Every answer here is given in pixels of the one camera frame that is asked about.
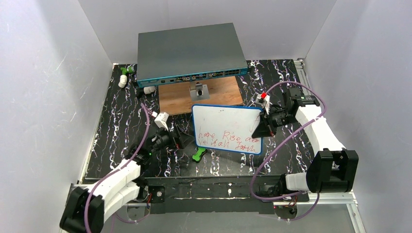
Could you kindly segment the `green bone-shaped whiteboard eraser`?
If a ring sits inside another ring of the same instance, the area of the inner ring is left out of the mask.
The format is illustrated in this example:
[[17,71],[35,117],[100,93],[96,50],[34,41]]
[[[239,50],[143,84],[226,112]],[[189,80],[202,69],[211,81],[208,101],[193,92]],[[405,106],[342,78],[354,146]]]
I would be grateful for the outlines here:
[[206,148],[198,147],[197,152],[194,155],[192,155],[192,161],[199,163],[206,153],[207,153]]

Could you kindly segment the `blue-framed small whiteboard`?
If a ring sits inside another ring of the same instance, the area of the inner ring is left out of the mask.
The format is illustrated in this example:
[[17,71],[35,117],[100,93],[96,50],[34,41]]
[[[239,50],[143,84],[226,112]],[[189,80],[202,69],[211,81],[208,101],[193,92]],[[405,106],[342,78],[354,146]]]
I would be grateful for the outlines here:
[[250,154],[262,152],[262,138],[252,137],[262,109],[195,104],[191,112],[197,146]]

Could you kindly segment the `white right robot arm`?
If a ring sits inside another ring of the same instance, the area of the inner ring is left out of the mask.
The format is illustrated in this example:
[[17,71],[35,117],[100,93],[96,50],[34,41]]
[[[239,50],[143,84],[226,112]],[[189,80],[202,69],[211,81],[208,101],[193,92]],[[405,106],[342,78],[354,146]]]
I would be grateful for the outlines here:
[[314,95],[303,95],[298,88],[283,93],[284,106],[270,106],[263,93],[257,103],[265,107],[252,138],[274,136],[278,127],[299,123],[304,127],[315,157],[307,171],[283,174],[278,183],[267,191],[256,192],[265,200],[290,197],[297,192],[337,193],[353,188],[359,156],[348,150],[337,139],[322,115],[319,100]]

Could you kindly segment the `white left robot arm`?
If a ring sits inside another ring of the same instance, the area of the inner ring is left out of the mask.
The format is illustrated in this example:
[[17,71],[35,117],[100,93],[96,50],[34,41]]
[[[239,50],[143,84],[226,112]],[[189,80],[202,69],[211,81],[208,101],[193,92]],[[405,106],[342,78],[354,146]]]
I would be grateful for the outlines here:
[[76,187],[68,197],[59,226],[67,233],[99,233],[118,209],[135,200],[148,182],[142,177],[152,156],[163,149],[183,149],[195,139],[194,131],[179,126],[165,130],[147,127],[121,163],[88,187]]

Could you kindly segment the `white pipe elbow fitting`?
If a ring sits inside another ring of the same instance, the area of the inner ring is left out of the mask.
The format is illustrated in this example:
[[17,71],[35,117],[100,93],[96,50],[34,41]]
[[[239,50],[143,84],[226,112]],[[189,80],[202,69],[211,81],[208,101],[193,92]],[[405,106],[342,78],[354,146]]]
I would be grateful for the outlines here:
[[127,75],[120,75],[118,86],[120,88],[125,88],[128,83],[128,76]]

